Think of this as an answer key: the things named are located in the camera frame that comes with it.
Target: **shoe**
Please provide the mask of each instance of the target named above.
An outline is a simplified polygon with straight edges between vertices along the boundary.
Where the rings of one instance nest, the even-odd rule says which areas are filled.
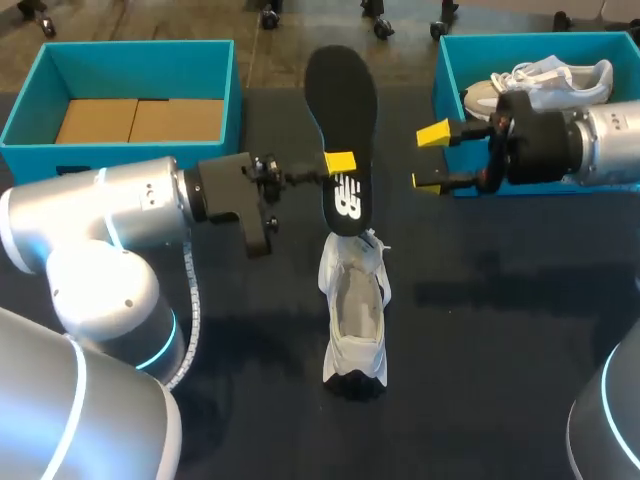
[[[487,121],[496,111],[498,96],[512,90],[527,91],[536,111],[606,103],[613,90],[613,65],[608,60],[591,67],[567,65],[554,55],[521,63],[511,73],[492,73],[490,80],[469,87],[464,107],[475,118]]]
[[[342,377],[387,386],[384,308],[391,287],[382,254],[388,249],[373,230],[358,237],[330,233],[325,242],[318,286],[329,303],[330,341],[322,380]]]

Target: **new balance logo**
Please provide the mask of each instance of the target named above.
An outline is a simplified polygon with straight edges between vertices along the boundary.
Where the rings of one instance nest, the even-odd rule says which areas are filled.
[[[362,208],[357,194],[360,193],[360,182],[341,173],[336,177],[338,185],[335,189],[336,210],[343,217],[360,219]]]

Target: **cardboard box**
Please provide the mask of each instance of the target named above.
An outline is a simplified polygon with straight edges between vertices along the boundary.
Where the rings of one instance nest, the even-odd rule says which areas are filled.
[[[218,141],[223,116],[223,100],[140,100],[129,142]]]
[[[71,100],[57,144],[128,142],[138,101]]]
[[[224,100],[72,100],[56,144],[215,142],[223,115]]]

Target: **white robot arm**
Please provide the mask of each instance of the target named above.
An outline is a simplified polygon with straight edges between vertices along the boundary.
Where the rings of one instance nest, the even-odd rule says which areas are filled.
[[[475,187],[491,194],[504,179],[514,185],[564,180],[585,187],[640,182],[640,101],[538,113],[527,93],[511,92],[500,97],[490,122],[445,121],[421,133],[425,145],[490,137],[489,164],[480,172],[414,174],[414,186],[430,191]],[[571,408],[566,446],[577,480],[640,478],[638,365],[640,323]]]
[[[96,349],[173,388],[186,373],[200,331],[191,247],[193,224],[238,220],[250,257],[269,253],[264,203],[287,183],[318,182],[317,162],[283,174],[275,159],[248,153],[179,170],[172,157],[64,175],[0,197],[0,240],[16,267],[46,272],[64,328]],[[188,346],[151,267],[130,249],[184,243],[192,297]]]
[[[2,308],[0,327],[3,478],[174,478],[182,424],[167,388]]]

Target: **metal cylinder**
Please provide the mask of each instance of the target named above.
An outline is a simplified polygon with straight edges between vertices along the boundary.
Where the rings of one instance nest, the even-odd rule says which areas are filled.
[[[87,240],[53,250],[46,268],[56,314],[84,347],[163,383],[172,378],[185,355],[184,338],[142,257]]]
[[[155,379],[4,309],[0,357],[3,478],[174,478],[180,413]]]
[[[578,183],[594,186],[640,181],[640,101],[588,107],[577,114],[575,122],[583,142]]]
[[[566,444],[577,480],[640,478],[640,323],[574,403]]]
[[[0,239],[26,273],[42,272],[53,249],[78,240],[125,248],[184,240],[184,190],[173,157],[21,185],[0,197]]]

